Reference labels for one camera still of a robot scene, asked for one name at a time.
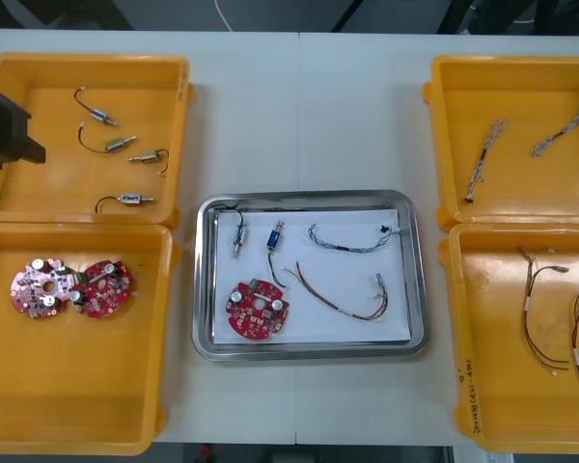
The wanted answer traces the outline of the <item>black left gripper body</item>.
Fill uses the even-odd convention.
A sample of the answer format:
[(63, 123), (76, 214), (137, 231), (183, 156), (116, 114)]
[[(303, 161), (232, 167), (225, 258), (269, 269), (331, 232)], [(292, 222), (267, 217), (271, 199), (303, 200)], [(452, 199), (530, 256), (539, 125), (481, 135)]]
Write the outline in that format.
[(30, 119), (28, 112), (0, 94), (0, 170), (5, 163), (30, 160)]

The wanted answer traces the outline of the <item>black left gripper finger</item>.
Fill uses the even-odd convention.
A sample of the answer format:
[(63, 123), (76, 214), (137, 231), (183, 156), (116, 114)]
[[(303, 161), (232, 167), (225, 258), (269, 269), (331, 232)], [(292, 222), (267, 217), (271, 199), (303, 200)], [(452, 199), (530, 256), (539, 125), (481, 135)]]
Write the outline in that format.
[(18, 141), (14, 151), (18, 160), (25, 160), (34, 164), (46, 162), (45, 148), (30, 137)]

